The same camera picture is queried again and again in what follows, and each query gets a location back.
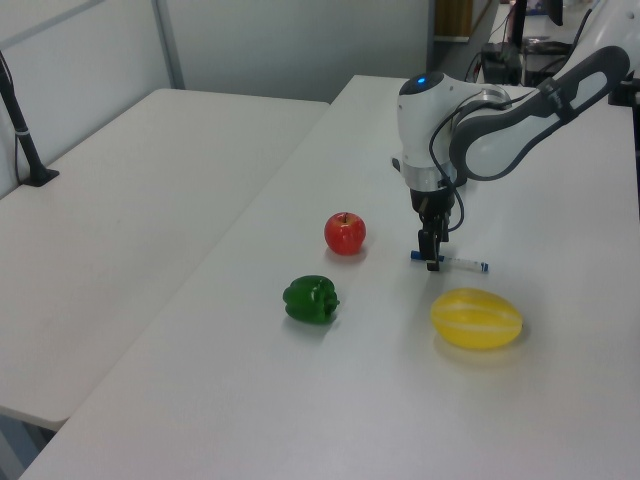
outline robotic arm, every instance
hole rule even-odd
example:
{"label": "robotic arm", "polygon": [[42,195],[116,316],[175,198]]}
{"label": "robotic arm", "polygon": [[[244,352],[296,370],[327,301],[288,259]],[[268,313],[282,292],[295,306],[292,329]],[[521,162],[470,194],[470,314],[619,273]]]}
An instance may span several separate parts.
{"label": "robotic arm", "polygon": [[500,87],[459,82],[437,72],[403,85],[399,166],[423,223],[418,243],[429,270],[439,270],[440,243],[448,241],[455,186],[467,178],[505,176],[537,143],[640,65],[640,0],[597,1],[589,20],[563,69],[513,105],[505,105],[508,96]]}

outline green bell pepper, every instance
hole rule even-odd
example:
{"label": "green bell pepper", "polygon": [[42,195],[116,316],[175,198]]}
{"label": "green bell pepper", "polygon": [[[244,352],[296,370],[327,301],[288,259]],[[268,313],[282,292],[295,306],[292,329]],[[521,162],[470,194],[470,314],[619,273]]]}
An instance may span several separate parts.
{"label": "green bell pepper", "polygon": [[333,282],[320,275],[297,278],[285,289],[285,311],[301,322],[327,324],[340,303]]}

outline white tabletop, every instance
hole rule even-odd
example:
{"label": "white tabletop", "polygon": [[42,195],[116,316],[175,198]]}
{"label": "white tabletop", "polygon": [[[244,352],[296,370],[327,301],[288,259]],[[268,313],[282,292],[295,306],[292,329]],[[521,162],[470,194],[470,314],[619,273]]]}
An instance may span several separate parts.
{"label": "white tabletop", "polygon": [[[640,478],[630,111],[600,103],[467,185],[443,250],[492,271],[429,273],[389,162],[401,85],[351,81],[24,480]],[[322,234],[343,210],[368,228],[350,259]],[[306,274],[336,284],[330,327],[284,313]],[[462,286],[513,302],[522,336],[444,342],[429,308]]]}
{"label": "white tabletop", "polygon": [[159,90],[0,201],[0,413],[57,429],[328,105]]}

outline white wall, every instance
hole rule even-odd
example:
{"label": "white wall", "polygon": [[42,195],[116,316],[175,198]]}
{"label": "white wall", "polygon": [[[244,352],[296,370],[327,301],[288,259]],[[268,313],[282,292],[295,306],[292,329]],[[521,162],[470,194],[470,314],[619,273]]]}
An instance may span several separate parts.
{"label": "white wall", "polygon": [[473,0],[473,11],[471,15],[471,26],[475,26],[476,22],[480,20],[480,14],[487,8],[487,4],[491,3],[491,0]]}
{"label": "white wall", "polygon": [[30,37],[102,0],[0,0],[0,48]]}
{"label": "white wall", "polygon": [[[3,53],[45,165],[148,93],[170,85],[152,0],[105,0]],[[13,126],[0,102],[0,196],[15,187],[13,143]],[[26,165],[21,150],[20,158]]]}
{"label": "white wall", "polygon": [[159,2],[187,89],[331,102],[354,74],[426,67],[431,0]]}

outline yellow fruit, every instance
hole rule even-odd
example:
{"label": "yellow fruit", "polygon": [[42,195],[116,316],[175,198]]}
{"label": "yellow fruit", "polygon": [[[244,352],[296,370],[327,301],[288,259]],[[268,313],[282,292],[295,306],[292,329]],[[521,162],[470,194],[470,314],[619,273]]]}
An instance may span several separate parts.
{"label": "yellow fruit", "polygon": [[464,348],[505,345],[522,331],[522,315],[504,298],[475,288],[459,288],[438,297],[431,321],[445,340]]}

